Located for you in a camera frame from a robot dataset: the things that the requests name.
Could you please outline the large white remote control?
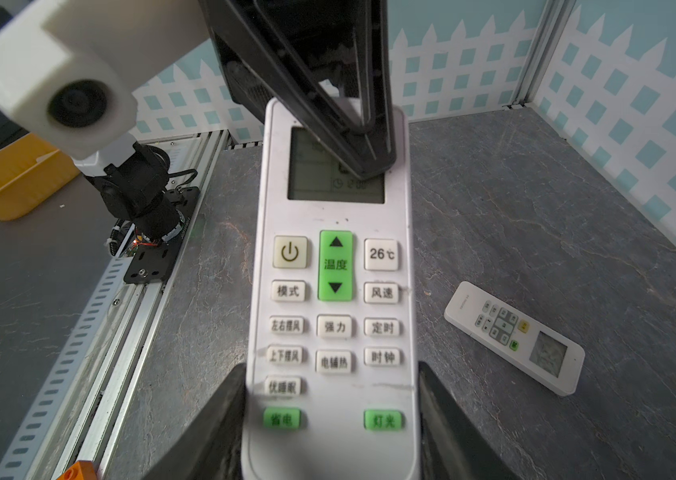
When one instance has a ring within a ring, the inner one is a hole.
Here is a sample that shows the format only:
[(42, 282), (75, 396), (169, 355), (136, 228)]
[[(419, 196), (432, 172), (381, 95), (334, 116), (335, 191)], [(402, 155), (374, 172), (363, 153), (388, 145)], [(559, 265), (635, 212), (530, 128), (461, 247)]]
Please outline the large white remote control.
[(241, 442), (247, 479), (418, 479), (408, 121), (356, 179), (279, 101), (266, 110)]

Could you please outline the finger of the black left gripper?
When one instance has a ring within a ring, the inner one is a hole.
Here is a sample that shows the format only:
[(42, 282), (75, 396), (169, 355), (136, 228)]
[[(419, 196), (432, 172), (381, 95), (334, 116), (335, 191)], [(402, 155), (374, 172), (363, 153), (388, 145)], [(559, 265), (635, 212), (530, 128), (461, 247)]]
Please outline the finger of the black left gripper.
[(203, 1), (234, 102), (272, 99), (357, 178), (396, 161), (385, 1)]

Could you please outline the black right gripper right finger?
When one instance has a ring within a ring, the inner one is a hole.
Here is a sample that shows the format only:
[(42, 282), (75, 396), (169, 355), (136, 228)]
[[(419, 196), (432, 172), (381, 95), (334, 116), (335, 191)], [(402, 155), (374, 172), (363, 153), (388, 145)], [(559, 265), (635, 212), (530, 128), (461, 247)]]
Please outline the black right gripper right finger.
[(419, 363), (421, 477), (515, 479), (434, 370)]

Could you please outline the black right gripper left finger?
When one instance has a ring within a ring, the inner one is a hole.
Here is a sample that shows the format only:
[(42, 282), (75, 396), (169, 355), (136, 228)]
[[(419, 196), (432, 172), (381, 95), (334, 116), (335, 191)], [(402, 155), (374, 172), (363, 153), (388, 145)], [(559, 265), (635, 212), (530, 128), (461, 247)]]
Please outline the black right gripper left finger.
[(246, 365), (235, 365), (147, 479), (241, 479)]

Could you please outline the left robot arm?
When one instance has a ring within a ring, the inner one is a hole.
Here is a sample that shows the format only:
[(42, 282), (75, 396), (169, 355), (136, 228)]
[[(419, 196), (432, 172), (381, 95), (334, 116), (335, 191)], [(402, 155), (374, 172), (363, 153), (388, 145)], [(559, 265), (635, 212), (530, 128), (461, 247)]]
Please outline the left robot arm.
[[(384, 1), (200, 1), (233, 101), (263, 119), (281, 101), (356, 178), (395, 163)], [(135, 140), (87, 180), (150, 243), (181, 242), (165, 151)]]

